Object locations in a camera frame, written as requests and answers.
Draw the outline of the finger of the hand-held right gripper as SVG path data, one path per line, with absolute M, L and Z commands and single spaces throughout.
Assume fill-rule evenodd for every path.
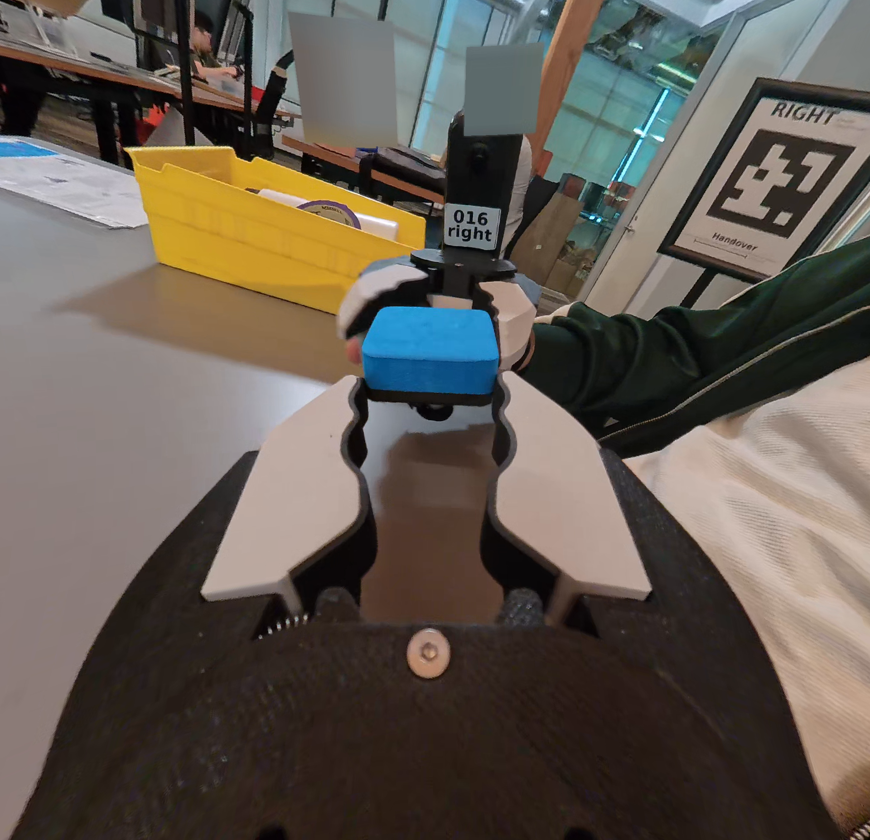
M 491 316 L 495 330 L 498 371 L 513 370 L 523 363 L 532 347 L 537 309 L 519 284 L 508 280 L 482 281 L 476 288 L 476 304 Z
M 366 333 L 381 309 L 425 306 L 429 273 L 411 259 L 386 259 L 367 266 L 351 286 L 337 313 L 338 338 Z

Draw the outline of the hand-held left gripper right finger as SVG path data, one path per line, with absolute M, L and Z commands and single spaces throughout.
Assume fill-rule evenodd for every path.
M 593 436 L 514 372 L 493 391 L 493 461 L 481 559 L 505 595 L 538 596 L 565 623 L 581 597 L 653 589 Z

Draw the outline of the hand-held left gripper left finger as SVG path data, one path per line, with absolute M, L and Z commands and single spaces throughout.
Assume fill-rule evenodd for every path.
M 204 600 L 275 595 L 301 615 L 340 587 L 359 602 L 377 554 L 362 473 L 367 417 L 364 381 L 348 376 L 269 433 L 203 581 Z

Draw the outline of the blue black whiteboard eraser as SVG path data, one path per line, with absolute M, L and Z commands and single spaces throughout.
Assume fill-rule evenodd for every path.
M 491 399 L 500 354 L 483 310 L 396 306 L 377 313 L 361 356 L 372 398 L 454 405 Z

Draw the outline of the yellow plastic bin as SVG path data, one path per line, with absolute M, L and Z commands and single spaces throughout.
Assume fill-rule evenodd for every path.
M 336 314 L 369 264 L 425 247 L 425 219 L 225 147 L 141 147 L 134 165 L 160 263 Z M 264 193 L 341 203 L 394 222 L 386 239 L 278 203 Z

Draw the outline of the person's right forearm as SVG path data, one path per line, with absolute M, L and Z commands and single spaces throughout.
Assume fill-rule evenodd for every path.
M 584 303 L 533 326 L 514 369 L 623 459 L 869 354 L 869 240 L 795 262 L 717 309 L 649 320 Z

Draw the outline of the grey desk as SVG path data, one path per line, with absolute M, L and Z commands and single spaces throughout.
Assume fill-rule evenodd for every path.
M 150 555 L 353 372 L 329 314 L 157 263 L 150 232 L 2 191 L 1 825 Z

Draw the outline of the black backpack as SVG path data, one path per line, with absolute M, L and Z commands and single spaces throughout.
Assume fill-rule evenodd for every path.
M 406 147 L 377 147 L 359 159 L 361 185 L 372 186 L 372 174 L 382 173 L 416 188 L 445 192 L 445 170 L 427 154 Z

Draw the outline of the purple tape roll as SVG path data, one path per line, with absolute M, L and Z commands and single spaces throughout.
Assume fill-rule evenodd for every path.
M 332 201 L 306 201 L 297 205 L 299 211 L 316 215 L 334 223 L 362 229 L 358 216 L 345 204 Z

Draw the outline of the brown cardboard box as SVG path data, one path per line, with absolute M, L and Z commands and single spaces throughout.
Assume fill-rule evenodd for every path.
M 544 286 L 583 208 L 581 198 L 555 193 L 517 238 L 510 257 L 517 272 Z

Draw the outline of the wooden pillar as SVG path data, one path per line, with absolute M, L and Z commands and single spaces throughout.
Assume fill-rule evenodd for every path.
M 572 77 L 604 0 L 565 0 L 547 49 L 541 72 L 536 130 L 528 136 L 532 168 L 544 176 L 551 160 L 545 150 L 553 124 L 560 112 Z

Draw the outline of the black office chair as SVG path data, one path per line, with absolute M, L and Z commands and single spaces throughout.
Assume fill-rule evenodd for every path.
M 286 89 L 288 70 L 293 65 L 294 60 L 295 53 L 291 49 L 277 60 L 269 73 L 266 88 L 259 99 L 252 121 L 255 157 L 264 160 L 272 160 L 274 157 L 273 122 Z

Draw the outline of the framed marker sign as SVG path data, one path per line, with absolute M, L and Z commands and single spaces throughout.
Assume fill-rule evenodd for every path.
M 869 178 L 868 91 L 759 77 L 691 189 L 658 254 L 755 284 L 810 256 Z

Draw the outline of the black vertical pole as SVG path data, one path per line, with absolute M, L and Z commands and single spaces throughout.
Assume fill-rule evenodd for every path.
M 190 48 L 190 0 L 173 0 L 179 53 L 179 82 L 181 90 L 184 145 L 195 146 L 195 113 L 192 86 L 193 70 Z

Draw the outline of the white blue printed sheet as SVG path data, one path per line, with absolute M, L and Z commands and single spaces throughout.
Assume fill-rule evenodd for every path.
M 109 228 L 148 224 L 136 179 L 26 138 L 1 139 L 1 188 Z

